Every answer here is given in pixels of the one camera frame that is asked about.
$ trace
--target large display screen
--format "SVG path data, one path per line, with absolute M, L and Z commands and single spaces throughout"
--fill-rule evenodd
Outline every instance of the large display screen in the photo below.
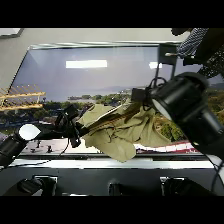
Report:
M 46 96 L 40 97 L 43 108 L 1 111 L 1 140 L 13 133 L 23 123 L 53 123 L 57 112 L 70 104 L 75 104 L 82 113 L 84 107 L 104 104 L 117 106 L 122 103 L 121 91 L 133 87 L 147 86 L 155 76 L 157 67 L 157 47 L 88 47 L 70 49 L 29 50 L 12 83 L 17 86 L 37 85 Z M 175 75 L 190 71 L 197 72 L 200 65 L 183 66 L 178 59 Z M 172 67 L 160 65 L 159 76 L 170 79 Z M 224 122 L 224 84 L 221 76 L 209 80 L 208 101 L 210 108 Z M 175 149 L 166 147 L 140 147 L 139 152 L 168 152 L 191 149 L 183 133 L 157 115 L 155 126 L 162 135 L 169 138 Z M 66 139 L 30 142 L 23 153 L 42 154 L 47 151 L 60 153 L 66 146 Z M 84 141 L 78 148 L 69 145 L 67 153 L 99 153 L 94 147 L 86 148 Z

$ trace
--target white circular cap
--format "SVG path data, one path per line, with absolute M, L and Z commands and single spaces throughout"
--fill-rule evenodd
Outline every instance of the white circular cap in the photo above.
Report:
M 164 109 L 164 107 L 155 99 L 152 99 L 153 104 L 155 105 L 156 109 L 167 119 L 172 120 L 169 113 Z
M 19 129 L 19 135 L 26 141 L 30 141 L 40 134 L 40 130 L 33 124 L 25 124 Z

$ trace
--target khaki fabric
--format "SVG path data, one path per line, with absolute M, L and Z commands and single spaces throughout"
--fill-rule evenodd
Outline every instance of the khaki fabric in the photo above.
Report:
M 95 104 L 79 123 L 90 129 L 85 135 L 86 147 L 94 146 L 113 159 L 125 162 L 136 155 L 133 144 L 158 147 L 170 144 L 154 127 L 155 110 L 144 111 L 140 103 L 114 108 Z

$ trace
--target crumpled fabric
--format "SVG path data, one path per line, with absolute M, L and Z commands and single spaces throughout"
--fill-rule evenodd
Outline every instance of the crumpled fabric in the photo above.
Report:
M 83 136 L 86 147 L 94 146 L 120 162 L 136 155 L 133 144 L 159 147 L 170 140 L 154 127 L 155 110 L 144 111 L 141 103 L 127 100 L 119 107 L 95 104 L 78 120 L 90 132 Z

